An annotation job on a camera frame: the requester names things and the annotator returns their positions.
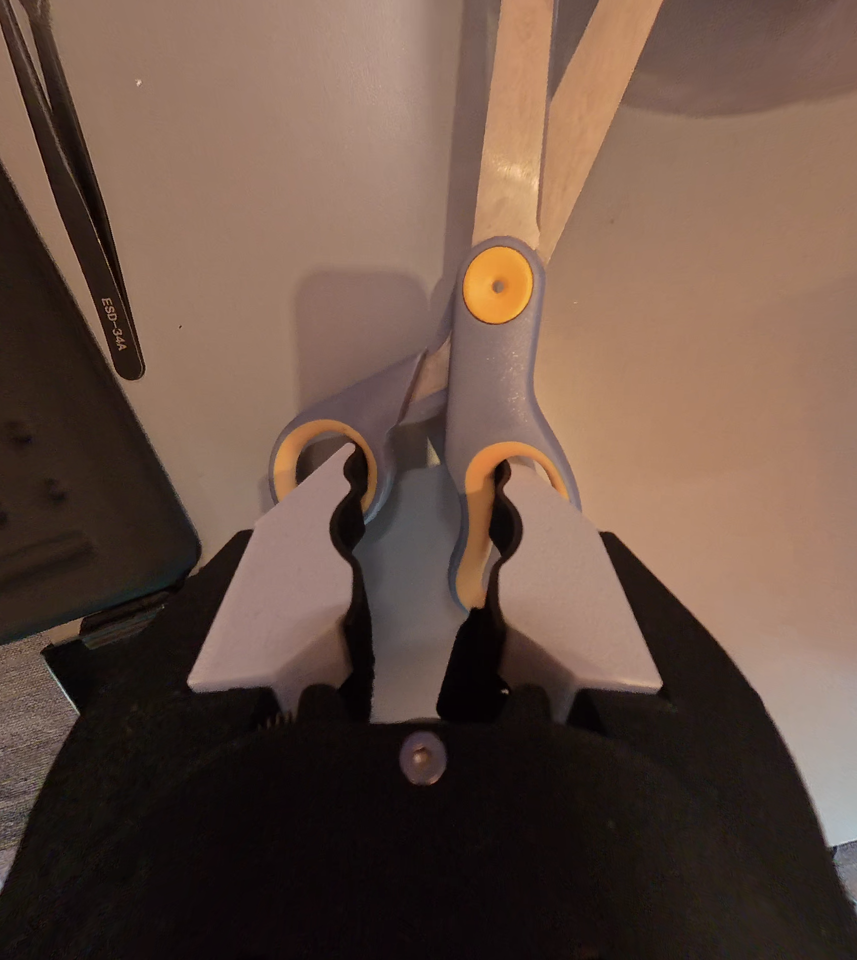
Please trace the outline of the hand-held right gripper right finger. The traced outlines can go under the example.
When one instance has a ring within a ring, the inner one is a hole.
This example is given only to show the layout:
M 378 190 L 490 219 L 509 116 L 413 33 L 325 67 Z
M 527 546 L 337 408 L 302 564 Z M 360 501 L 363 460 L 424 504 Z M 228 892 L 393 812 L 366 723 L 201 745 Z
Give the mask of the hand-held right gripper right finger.
M 580 692 L 656 694 L 661 675 L 596 526 L 532 468 L 498 468 L 494 559 L 453 643 L 436 712 L 492 722 L 511 692 L 568 721 Z

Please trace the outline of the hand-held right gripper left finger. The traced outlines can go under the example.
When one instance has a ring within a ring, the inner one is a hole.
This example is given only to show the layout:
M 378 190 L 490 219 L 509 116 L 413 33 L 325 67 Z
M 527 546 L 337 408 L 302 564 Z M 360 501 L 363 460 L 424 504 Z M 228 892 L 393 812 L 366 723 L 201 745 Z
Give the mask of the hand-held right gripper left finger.
M 375 654 L 363 570 L 363 452 L 334 452 L 254 524 L 187 677 L 197 693 L 267 689 L 294 714 L 305 690 L 335 688 L 372 711 Z

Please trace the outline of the grey and yellow scissors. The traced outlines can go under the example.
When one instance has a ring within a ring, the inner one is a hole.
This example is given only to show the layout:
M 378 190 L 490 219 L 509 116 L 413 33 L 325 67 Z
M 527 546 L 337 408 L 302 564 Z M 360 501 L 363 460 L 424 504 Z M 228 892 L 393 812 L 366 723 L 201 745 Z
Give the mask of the grey and yellow scissors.
M 484 605 L 495 471 L 522 456 L 580 508 L 575 474 L 543 415 L 534 365 L 545 267 L 649 42 L 661 1 L 595 2 L 556 87 L 557 2 L 500 2 L 471 247 L 453 282 L 446 332 L 426 348 L 304 410 L 269 460 L 274 503 L 296 490 L 302 451 L 328 433 L 365 458 L 361 509 L 372 519 L 397 474 L 392 431 L 446 404 L 445 462 L 461 521 L 449 563 L 460 606 Z

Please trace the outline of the black dimpled foam pad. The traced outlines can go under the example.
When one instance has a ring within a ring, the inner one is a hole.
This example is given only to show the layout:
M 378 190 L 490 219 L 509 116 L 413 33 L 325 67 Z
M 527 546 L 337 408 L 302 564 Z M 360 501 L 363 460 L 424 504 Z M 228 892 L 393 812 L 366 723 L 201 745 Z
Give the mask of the black dimpled foam pad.
M 200 549 L 0 160 L 0 645 L 172 587 Z

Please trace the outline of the long black tweezers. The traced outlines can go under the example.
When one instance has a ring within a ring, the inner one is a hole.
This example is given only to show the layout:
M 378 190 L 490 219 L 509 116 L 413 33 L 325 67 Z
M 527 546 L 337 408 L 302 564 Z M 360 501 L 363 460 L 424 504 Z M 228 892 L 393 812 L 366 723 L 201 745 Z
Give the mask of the long black tweezers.
M 51 20 L 51 3 L 21 1 L 30 40 L 9 1 L 0 29 L 47 176 L 116 374 L 137 381 L 146 363 L 95 166 L 75 108 Z

